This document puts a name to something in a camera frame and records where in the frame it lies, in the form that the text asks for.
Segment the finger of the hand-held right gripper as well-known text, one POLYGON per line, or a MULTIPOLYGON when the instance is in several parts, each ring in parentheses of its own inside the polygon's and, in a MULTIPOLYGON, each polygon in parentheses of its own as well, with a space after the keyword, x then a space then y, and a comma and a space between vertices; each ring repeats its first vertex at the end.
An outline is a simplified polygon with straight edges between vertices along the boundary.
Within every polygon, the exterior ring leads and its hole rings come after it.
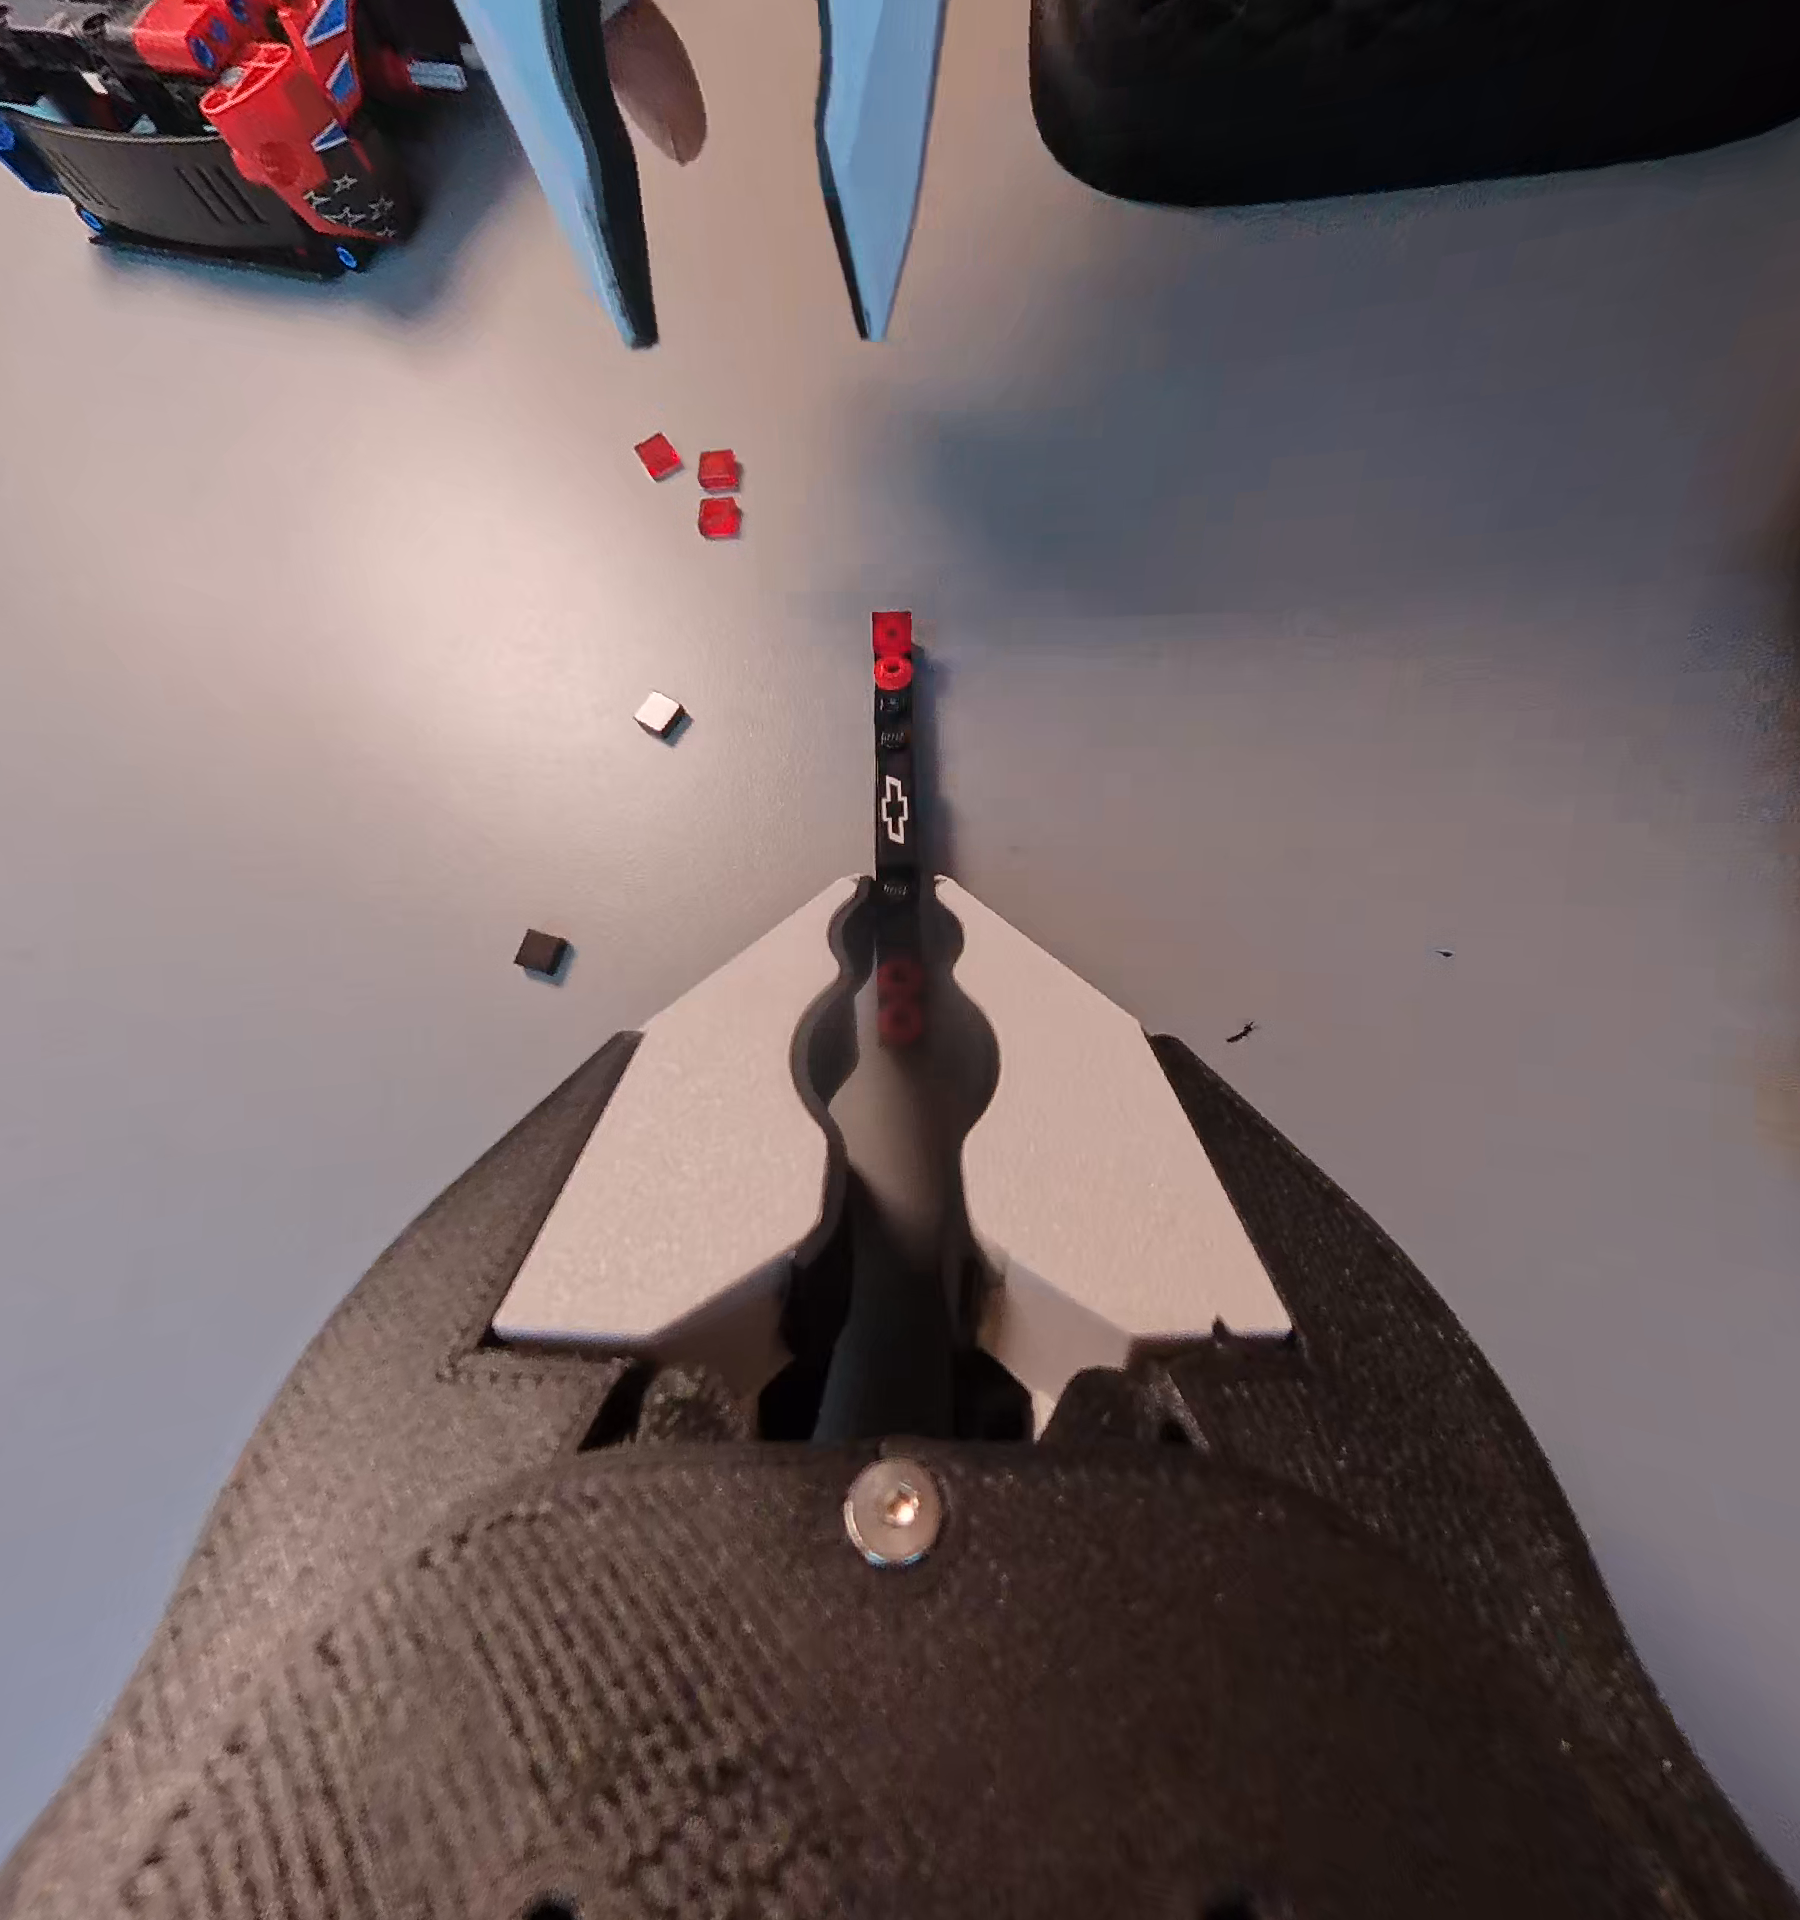
POLYGON ((943 2, 821 2, 817 164, 854 323, 881 342, 912 243, 943 2))
POLYGON ((626 347, 658 338, 639 161, 609 80, 621 2, 460 2, 555 220, 626 347))

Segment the black lego plate white emblem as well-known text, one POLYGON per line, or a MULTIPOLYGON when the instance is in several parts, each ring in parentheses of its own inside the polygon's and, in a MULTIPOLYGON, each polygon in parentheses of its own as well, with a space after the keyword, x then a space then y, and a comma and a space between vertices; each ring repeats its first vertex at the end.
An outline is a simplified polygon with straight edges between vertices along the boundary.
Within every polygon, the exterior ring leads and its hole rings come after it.
POLYGON ((928 1022, 920 934, 920 815, 915 777, 912 612, 873 611, 876 1013, 884 1047, 915 1044, 928 1022))

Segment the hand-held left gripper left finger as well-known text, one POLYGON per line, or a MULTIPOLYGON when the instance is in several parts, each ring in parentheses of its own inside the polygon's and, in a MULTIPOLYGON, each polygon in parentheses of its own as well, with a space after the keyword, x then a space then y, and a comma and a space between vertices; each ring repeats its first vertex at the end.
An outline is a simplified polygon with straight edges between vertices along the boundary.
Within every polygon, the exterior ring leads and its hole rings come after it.
POLYGON ((757 1397, 839 1223, 862 983, 864 881, 842 876, 647 1019, 492 1337, 698 1364, 757 1397))

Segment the lego race car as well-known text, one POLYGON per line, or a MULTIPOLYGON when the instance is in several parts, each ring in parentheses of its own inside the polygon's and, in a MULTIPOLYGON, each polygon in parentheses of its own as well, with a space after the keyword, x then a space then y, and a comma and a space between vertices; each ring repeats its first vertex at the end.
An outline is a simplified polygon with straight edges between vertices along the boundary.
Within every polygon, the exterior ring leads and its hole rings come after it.
POLYGON ((400 139, 468 43, 452 2, 0 2, 0 165, 95 243, 362 272, 415 229, 400 139))

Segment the person's right hand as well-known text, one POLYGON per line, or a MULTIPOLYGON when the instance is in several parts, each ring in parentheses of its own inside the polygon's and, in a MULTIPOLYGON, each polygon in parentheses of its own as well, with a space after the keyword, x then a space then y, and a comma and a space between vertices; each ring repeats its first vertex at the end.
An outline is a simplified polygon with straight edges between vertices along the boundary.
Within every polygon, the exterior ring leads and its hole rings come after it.
POLYGON ((707 142, 707 105, 687 43, 658 2, 603 2, 613 96, 653 146, 687 165, 707 142))

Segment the black quilted wrist rest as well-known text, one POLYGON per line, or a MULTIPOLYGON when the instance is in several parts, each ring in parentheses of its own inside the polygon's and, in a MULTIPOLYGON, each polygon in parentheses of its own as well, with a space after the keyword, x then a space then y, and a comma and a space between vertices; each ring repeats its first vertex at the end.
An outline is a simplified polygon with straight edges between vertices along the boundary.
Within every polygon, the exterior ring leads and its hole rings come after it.
POLYGON ((1034 2, 1034 123, 1121 202, 1664 160, 1800 116, 1800 2, 1034 2))

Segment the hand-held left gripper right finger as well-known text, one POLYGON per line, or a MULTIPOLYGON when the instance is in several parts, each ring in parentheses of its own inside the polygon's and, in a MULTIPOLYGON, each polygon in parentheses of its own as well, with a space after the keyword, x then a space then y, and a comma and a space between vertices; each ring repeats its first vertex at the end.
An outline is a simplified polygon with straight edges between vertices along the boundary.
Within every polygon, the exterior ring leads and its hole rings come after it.
POLYGON ((1289 1342, 1291 1308, 1142 1022, 959 881, 935 876, 928 908, 957 1328, 1031 1425, 1092 1370, 1289 1342))

